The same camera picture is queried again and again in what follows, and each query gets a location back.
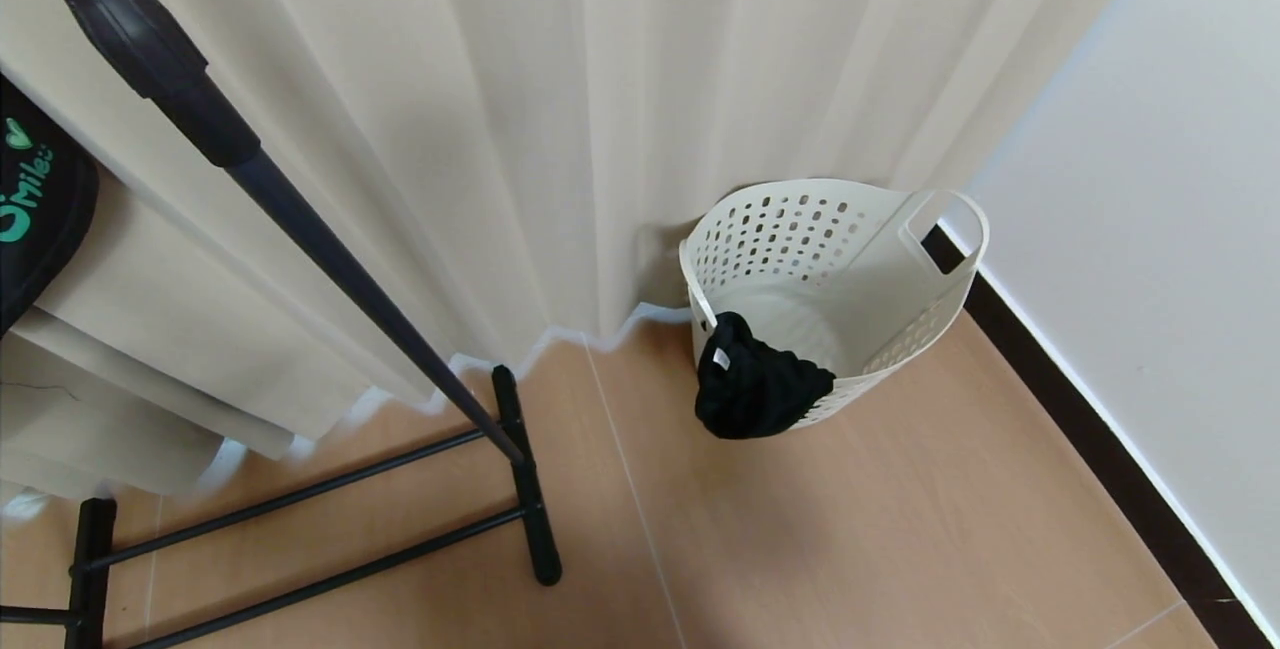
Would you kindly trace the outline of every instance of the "tile floor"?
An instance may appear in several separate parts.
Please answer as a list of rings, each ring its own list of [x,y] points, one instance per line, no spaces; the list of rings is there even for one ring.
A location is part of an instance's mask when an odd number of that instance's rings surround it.
[[[521,380],[564,562],[535,584],[508,525],[192,648],[1071,648],[1212,641],[1119,509],[969,316],[837,417],[713,439],[692,416],[686,326],[612,352],[550,346]],[[483,374],[465,378],[489,406]],[[120,497],[119,544],[456,431],[389,406],[303,463],[253,457],[200,501]],[[129,646],[511,503],[470,444],[111,572]],[[5,531],[0,599],[63,605],[76,507]],[[61,645],[5,625],[4,649]]]

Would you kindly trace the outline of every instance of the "white plastic basket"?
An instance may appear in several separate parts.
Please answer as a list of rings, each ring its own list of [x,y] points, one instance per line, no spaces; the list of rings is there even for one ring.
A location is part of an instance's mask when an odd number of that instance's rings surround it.
[[[716,314],[827,367],[835,389],[791,429],[817,424],[897,371],[960,315],[987,248],[987,216],[960,198],[982,242],[942,274],[908,230],[936,192],[892,192],[855,180],[758,184],[723,197],[680,244],[692,307],[694,361]]]

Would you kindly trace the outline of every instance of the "black metal rack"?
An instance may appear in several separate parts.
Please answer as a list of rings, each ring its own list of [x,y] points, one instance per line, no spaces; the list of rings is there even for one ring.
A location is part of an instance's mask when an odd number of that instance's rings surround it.
[[[211,531],[260,517],[298,502],[369,479],[384,471],[461,447],[480,438],[489,439],[511,462],[516,484],[516,507],[440,534],[397,553],[342,573],[287,591],[152,639],[132,649],[174,646],[219,630],[251,621],[276,609],[338,589],[353,581],[416,559],[484,534],[508,522],[522,521],[534,576],[544,586],[561,577],[559,553],[552,534],[534,463],[532,449],[516,390],[516,379],[507,367],[495,367],[493,384],[498,398],[498,420],[471,396],[466,385],[431,349],[415,326],[399,311],[356,257],[334,236],[306,198],[284,177],[261,148],[261,142],[243,116],[232,106],[206,74],[209,61],[187,37],[174,17],[156,0],[65,0],[84,35],[111,67],[143,99],[151,99],[170,122],[215,166],[220,166],[280,229],[293,239],[330,280],[356,302],[365,315],[411,358],[442,393],[475,424],[462,431],[397,457],[334,476],[305,489],[246,507],[214,520],[188,526],[134,547],[114,550],[115,502],[90,499],[81,504],[76,554],[70,567],[72,591],[65,609],[0,607],[0,622],[63,626],[67,649],[101,649],[102,622],[110,567]]]

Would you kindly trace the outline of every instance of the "beige curtain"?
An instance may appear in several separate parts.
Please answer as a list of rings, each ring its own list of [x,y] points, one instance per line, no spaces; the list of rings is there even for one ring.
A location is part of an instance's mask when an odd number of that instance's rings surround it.
[[[678,239],[741,184],[963,186],[1107,3],[161,1],[436,348],[508,362],[549,325],[608,335],[639,300],[680,302]],[[60,0],[3,0],[0,64],[150,227],[86,247],[23,352],[155,371],[166,390],[108,379],[146,399],[136,421],[253,424],[260,451],[324,434],[370,385],[433,394]],[[183,388],[225,421],[193,416]]]

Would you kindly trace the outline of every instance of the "baseboard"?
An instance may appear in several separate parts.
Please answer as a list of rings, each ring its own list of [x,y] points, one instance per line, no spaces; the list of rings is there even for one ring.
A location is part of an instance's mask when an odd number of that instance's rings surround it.
[[[923,244],[943,271],[950,271],[963,259],[960,248],[940,228],[929,230]],[[1098,477],[1213,641],[1222,649],[1271,646],[1262,627],[1139,461],[982,271],[974,280],[965,310]]]

